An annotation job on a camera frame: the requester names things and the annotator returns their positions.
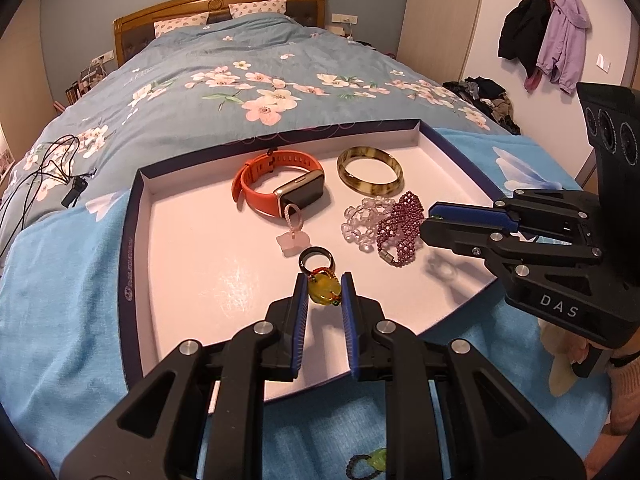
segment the power cord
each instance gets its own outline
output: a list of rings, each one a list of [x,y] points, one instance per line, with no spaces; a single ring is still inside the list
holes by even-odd
[[[54,161],[54,160],[47,160],[53,153],[53,151],[55,149],[57,149],[60,146],[65,146],[68,143],[68,146],[65,150],[65,153],[63,153],[62,157],[60,158],[60,166]],[[2,228],[2,226],[4,225],[4,216],[6,215],[6,212],[8,210],[9,204],[11,203],[12,199],[15,197],[17,191],[20,189],[20,186],[22,184],[24,184],[27,180],[29,180],[31,178],[31,183],[29,185],[29,189],[27,190],[27,193],[25,195],[24,198],[24,205],[22,206],[22,216],[20,217],[20,220],[18,220],[18,223],[16,224],[14,230],[12,231],[11,235],[9,236],[6,244],[4,245],[4,247],[2,248],[2,251],[0,252],[0,258],[2,258],[4,256],[4,253],[6,252],[6,250],[9,247],[9,244],[11,243],[11,241],[13,240],[15,234],[17,233],[18,229],[24,229],[24,224],[26,222],[26,217],[29,213],[29,211],[31,210],[31,207],[33,206],[33,203],[36,200],[36,197],[38,195],[38,191],[40,190],[40,187],[42,186],[43,182],[44,182],[44,177],[48,177],[51,178],[53,180],[57,180],[59,182],[61,182],[62,184],[68,185],[71,181],[74,182],[74,187],[73,189],[67,194],[67,196],[65,197],[65,200],[63,200],[63,205],[65,205],[65,201],[69,198],[69,196],[71,195],[71,199],[68,200],[68,204],[65,205],[65,207],[68,207],[70,202],[73,201],[73,206],[76,205],[76,203],[78,202],[78,199],[80,197],[80,194],[82,193],[82,191],[84,191],[87,187],[87,182],[84,180],[83,177],[85,176],[93,176],[95,174],[95,170],[90,172],[90,173],[82,173],[79,175],[71,175],[71,162],[74,160],[74,157],[76,156],[76,154],[78,153],[78,150],[80,149],[80,139],[77,136],[74,135],[66,135],[63,137],[58,138],[57,140],[53,141],[53,142],[47,142],[47,144],[49,144],[49,147],[47,148],[47,151],[44,153],[44,156],[42,157],[42,160],[40,161],[40,164],[38,165],[38,169],[36,171],[33,171],[33,173],[28,174],[27,176],[25,176],[16,186],[15,189],[12,191],[11,195],[9,195],[9,198],[2,204],[0,205],[0,211],[2,211],[2,208],[4,208],[4,211],[2,212],[2,216],[0,217],[0,230]],[[67,158],[69,151],[71,149],[73,150],[72,155]],[[49,168],[49,166],[52,165],[53,168],[55,168],[55,172],[54,173],[47,173],[47,168]],[[29,198],[29,195],[31,194],[31,191],[33,190],[33,185],[36,182],[37,178],[40,177],[40,181],[38,183],[38,186],[36,188],[36,191],[33,193],[33,196],[31,197],[31,199]]]

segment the smartwatch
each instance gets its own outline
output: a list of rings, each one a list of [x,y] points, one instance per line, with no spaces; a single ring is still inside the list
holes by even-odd
[[[306,173],[294,178],[273,193],[258,193],[251,186],[274,168],[292,166]],[[307,153],[293,150],[269,150],[247,161],[231,183],[231,195],[238,202],[240,192],[251,208],[270,216],[284,218],[284,209],[295,204],[300,209],[318,200],[324,193],[324,170],[318,160]]]

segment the blue duvet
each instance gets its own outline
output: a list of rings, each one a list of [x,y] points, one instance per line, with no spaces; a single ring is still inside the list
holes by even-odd
[[[69,107],[17,164],[3,198],[14,196],[0,230],[5,246],[22,215],[27,177],[49,150],[47,175],[33,186],[34,205],[0,281],[0,402],[23,438],[58,471],[126,394],[116,265],[137,168],[230,140],[406,118],[438,129],[506,193],[575,187],[534,142],[508,136],[433,82],[277,14],[167,33]],[[71,149],[49,149],[64,135],[76,136]],[[68,186],[56,177],[69,172],[95,176],[67,211],[60,201]],[[607,381],[579,381],[561,399],[551,397],[551,356],[536,321],[502,295],[490,286],[425,338],[471,340],[585,455],[606,418]],[[351,456],[383,445],[383,413],[382,387],[349,378],[270,404],[264,478],[344,478]]]

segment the tortoiseshell bangle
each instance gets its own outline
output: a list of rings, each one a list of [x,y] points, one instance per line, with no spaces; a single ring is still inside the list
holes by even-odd
[[[364,182],[364,180],[360,180],[346,170],[346,165],[354,158],[375,158],[380,162],[384,162],[394,170],[397,178],[393,182],[389,182],[387,184],[372,184],[371,182]],[[354,146],[353,148],[344,150],[338,157],[337,167],[340,179],[351,189],[364,195],[387,196],[402,187],[402,184],[404,183],[400,163],[387,152],[383,152],[382,150],[371,148],[369,146]]]

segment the rose quartz pendant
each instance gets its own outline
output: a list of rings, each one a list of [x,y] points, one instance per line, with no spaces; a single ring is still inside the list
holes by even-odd
[[[280,236],[276,236],[276,241],[286,258],[300,254],[306,248],[311,247],[309,235],[304,231],[287,231]]]

